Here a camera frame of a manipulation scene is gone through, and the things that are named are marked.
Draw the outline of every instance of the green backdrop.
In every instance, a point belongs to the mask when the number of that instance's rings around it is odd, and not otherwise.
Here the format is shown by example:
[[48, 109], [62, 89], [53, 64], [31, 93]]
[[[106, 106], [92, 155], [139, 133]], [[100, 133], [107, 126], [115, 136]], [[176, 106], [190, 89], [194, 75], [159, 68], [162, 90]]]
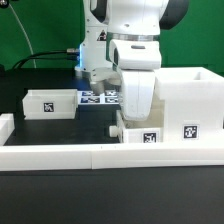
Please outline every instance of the green backdrop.
[[[84, 38], [82, 0], [20, 0], [11, 4], [35, 53], [76, 48]], [[223, 74], [223, 9], [223, 0], [190, 0], [182, 22], [161, 33], [163, 66], [203, 66]], [[11, 9], [0, 9], [0, 64], [9, 69], [28, 55], [28, 45]], [[37, 67], [71, 66], [70, 61], [37, 61]]]

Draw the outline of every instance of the white container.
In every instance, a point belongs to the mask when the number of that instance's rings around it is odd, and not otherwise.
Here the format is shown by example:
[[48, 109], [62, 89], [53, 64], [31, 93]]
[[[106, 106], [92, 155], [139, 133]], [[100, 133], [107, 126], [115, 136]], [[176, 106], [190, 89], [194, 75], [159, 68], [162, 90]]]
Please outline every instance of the white container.
[[0, 116], [0, 146], [3, 146], [15, 129], [13, 114]]
[[23, 99], [26, 120], [74, 119], [77, 90], [29, 90]]
[[152, 107], [144, 122], [117, 112], [111, 137], [123, 143], [188, 142], [224, 139], [224, 78], [204, 68], [155, 71]]

